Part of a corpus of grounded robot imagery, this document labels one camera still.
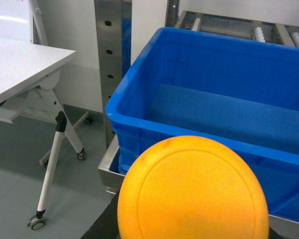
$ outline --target slotted metal post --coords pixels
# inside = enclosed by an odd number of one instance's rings
[[[115,133],[105,106],[131,65],[132,0],[94,0],[106,145]]]

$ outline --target orange ball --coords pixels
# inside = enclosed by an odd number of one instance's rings
[[[249,166],[213,140],[179,136],[146,150],[119,195],[122,239],[268,239],[262,188]]]

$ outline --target wheel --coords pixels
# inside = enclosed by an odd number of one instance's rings
[[[92,117],[88,116],[85,118],[84,123],[87,125],[90,125],[92,123],[93,119]]]
[[[38,219],[36,216],[31,218],[31,221],[28,223],[28,227],[31,227],[32,230],[39,230],[44,226],[44,219]]]
[[[86,159],[86,152],[84,151],[84,149],[82,149],[82,151],[77,154],[77,159],[81,161],[84,161]]]

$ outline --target table top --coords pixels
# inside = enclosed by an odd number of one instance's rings
[[[0,38],[0,103],[73,59],[74,53]]]

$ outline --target blue plastic crate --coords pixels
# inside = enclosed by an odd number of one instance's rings
[[[211,138],[252,168],[271,214],[299,222],[299,49],[162,28],[106,112],[121,173],[163,139]]]

